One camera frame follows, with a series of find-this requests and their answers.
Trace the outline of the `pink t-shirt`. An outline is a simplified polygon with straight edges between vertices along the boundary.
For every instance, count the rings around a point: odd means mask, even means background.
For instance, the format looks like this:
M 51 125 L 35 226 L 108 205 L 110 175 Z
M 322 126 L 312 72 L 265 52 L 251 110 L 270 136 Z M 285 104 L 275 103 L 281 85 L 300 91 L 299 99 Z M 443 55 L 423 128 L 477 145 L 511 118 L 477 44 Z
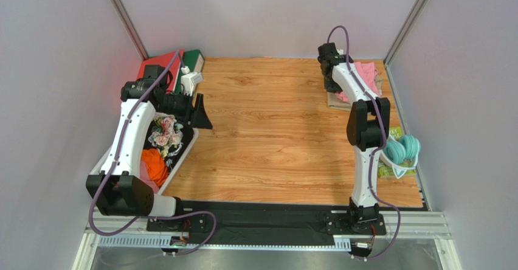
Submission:
M 350 64 L 340 64 L 333 70 L 332 79 L 339 85 L 341 92 L 335 92 L 337 98 L 346 103 L 353 103 L 357 99 L 366 99 L 364 93 L 380 97 L 380 76 L 374 62 L 361 63 L 355 61 Z

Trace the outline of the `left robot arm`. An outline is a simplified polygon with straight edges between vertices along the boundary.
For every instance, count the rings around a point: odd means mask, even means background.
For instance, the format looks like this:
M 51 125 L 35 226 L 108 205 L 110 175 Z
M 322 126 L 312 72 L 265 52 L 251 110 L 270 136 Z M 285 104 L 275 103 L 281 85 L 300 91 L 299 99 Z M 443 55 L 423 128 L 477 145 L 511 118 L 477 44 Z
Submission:
M 142 77 L 126 82 L 121 89 L 120 120 L 112 147 L 98 171 L 86 181 L 94 208 L 102 215 L 176 215 L 177 199 L 154 192 L 141 178 L 145 143 L 174 152 L 183 144 L 166 137 L 182 128 L 211 130 L 213 125 L 202 94 L 172 94 L 167 92 L 171 84 L 169 67 L 149 64 Z

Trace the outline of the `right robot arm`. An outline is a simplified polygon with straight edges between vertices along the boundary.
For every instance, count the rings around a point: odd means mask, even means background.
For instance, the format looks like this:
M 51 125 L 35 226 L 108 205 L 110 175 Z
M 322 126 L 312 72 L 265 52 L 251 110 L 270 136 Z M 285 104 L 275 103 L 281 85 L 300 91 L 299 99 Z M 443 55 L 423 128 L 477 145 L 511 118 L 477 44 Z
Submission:
M 324 79 L 337 84 L 351 102 L 347 139 L 354 148 L 355 179 L 349 207 L 337 216 L 337 229 L 356 235 L 386 235 L 377 200 L 377 164 L 386 143 L 390 101 L 378 97 L 361 79 L 348 55 L 334 43 L 318 48 Z

